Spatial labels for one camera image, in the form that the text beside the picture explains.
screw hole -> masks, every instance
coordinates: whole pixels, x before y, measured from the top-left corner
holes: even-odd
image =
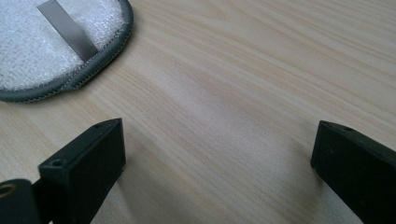
[[[56,160],[56,161],[52,161],[49,165],[59,167],[59,166],[62,166],[62,164],[64,164],[63,161]]]
[[[0,186],[0,198],[4,198],[14,191],[17,186],[15,184],[7,184]]]

black bracket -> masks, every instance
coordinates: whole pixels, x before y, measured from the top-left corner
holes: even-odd
[[[364,223],[396,223],[396,152],[321,121],[311,166]]]
[[[125,165],[121,119],[93,125],[39,166],[0,183],[0,223],[90,223]]]

wood grain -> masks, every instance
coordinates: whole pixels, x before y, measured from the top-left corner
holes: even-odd
[[[93,223],[361,223],[309,160],[321,119],[396,148],[393,0],[146,0],[79,91],[0,104],[0,181],[123,118],[127,166]]]

microfiber cloth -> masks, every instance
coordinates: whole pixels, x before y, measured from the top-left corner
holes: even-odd
[[[133,22],[127,0],[1,0],[0,100],[80,88],[119,54]]]

gray tab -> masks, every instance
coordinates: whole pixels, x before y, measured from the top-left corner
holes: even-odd
[[[56,0],[49,0],[37,8],[82,61],[87,62],[98,52],[91,40]]]

